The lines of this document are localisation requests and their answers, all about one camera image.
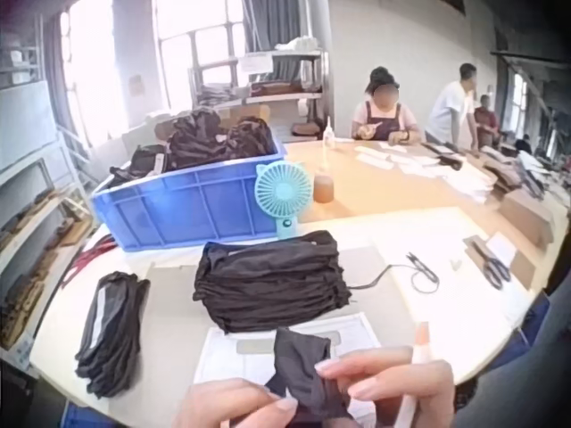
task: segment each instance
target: hair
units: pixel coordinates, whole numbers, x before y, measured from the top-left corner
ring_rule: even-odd
[[[371,71],[365,92],[369,95],[373,95],[380,86],[384,85],[392,85],[397,89],[400,87],[400,85],[394,81],[394,77],[389,73],[389,70],[385,67],[377,67]]]
[[[466,62],[460,66],[460,78],[468,80],[476,75],[477,68],[474,64]]]

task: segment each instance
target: pink sleeve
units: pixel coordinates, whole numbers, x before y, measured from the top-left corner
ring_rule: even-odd
[[[367,123],[367,106],[365,103],[361,103],[355,109],[355,113],[353,114],[353,122],[360,123],[364,125]]]
[[[404,129],[410,129],[417,125],[417,119],[406,105],[401,105],[401,124]]]

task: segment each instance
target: fingernail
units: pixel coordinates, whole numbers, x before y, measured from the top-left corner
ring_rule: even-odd
[[[276,402],[277,408],[285,412],[297,409],[297,399],[286,398]]]
[[[377,379],[374,377],[369,377],[364,381],[355,383],[354,385],[350,386],[347,390],[347,393],[349,393],[349,395],[354,399],[370,399],[371,394],[376,392],[377,389]]]
[[[324,370],[327,370],[328,368],[330,368],[331,366],[334,366],[338,362],[339,362],[339,358],[324,359],[323,361],[320,361],[315,365],[315,369],[318,372],[323,372]]]

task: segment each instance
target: pen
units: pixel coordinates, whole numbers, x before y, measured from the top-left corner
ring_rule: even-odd
[[[420,323],[412,349],[412,364],[424,364],[432,359],[430,351],[430,332],[428,323]],[[410,428],[417,410],[417,399],[410,395],[402,397],[401,409],[396,417],[394,428]]]

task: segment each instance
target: mini fan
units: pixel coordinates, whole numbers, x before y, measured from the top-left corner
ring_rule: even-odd
[[[256,202],[262,211],[276,219],[277,237],[295,236],[296,216],[308,206],[313,194],[307,172],[300,165],[286,160],[258,165],[256,172]]]

